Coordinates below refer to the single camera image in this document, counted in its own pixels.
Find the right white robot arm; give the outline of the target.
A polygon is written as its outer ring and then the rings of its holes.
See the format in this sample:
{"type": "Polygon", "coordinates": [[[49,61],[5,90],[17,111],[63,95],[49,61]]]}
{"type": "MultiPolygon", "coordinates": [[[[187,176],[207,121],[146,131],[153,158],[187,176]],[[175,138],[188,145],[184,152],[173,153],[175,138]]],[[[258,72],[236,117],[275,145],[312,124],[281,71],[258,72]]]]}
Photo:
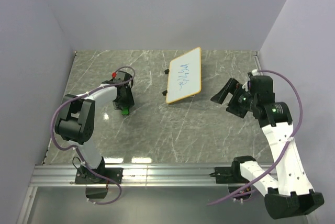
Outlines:
{"type": "Polygon", "coordinates": [[[212,176],[231,178],[244,184],[229,194],[242,199],[254,186],[264,197],[267,213],[272,219],[308,215],[324,204],[322,193],[316,192],[303,168],[294,133],[289,107],[276,102],[273,80],[269,76],[252,76],[245,84],[230,78],[210,100],[222,104],[228,94],[232,97],[226,111],[244,118],[248,112],[259,122],[274,164],[267,170],[261,168],[252,156],[233,159],[230,171],[215,168],[212,176]]]}

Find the orange framed whiteboard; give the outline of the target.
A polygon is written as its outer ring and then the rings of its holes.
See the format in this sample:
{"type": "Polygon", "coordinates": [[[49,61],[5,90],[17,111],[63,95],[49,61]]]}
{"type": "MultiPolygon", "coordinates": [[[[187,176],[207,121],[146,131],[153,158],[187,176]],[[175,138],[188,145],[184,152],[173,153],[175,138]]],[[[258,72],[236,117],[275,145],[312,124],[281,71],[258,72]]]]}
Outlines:
{"type": "Polygon", "coordinates": [[[202,51],[197,47],[179,57],[169,65],[165,102],[171,104],[202,90],[202,51]]]}

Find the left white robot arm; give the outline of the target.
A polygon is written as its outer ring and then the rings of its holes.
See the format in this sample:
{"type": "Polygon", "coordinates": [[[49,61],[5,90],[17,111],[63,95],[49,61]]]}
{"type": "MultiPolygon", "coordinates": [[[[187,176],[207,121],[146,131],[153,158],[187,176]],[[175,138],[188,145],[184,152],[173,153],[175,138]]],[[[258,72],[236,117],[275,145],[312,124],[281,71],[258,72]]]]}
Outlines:
{"type": "Polygon", "coordinates": [[[93,183],[100,183],[106,177],[104,158],[91,140],[95,125],[95,110],[110,102],[113,103],[115,110],[128,115],[129,109],[135,105],[131,86],[102,84],[84,94],[67,94],[52,120],[54,144],[63,151],[74,149],[81,161],[81,172],[86,173],[93,183]],[[54,138],[55,134],[69,142],[70,146],[61,147],[54,138]]]}

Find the green whiteboard eraser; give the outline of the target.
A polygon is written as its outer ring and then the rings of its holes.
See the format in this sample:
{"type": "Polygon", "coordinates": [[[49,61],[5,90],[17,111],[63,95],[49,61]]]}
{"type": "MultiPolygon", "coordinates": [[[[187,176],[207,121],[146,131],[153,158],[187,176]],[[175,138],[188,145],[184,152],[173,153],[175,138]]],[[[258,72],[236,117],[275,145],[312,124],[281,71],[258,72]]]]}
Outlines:
{"type": "Polygon", "coordinates": [[[128,116],[129,115],[129,107],[122,108],[121,114],[124,115],[124,116],[128,116]]]}

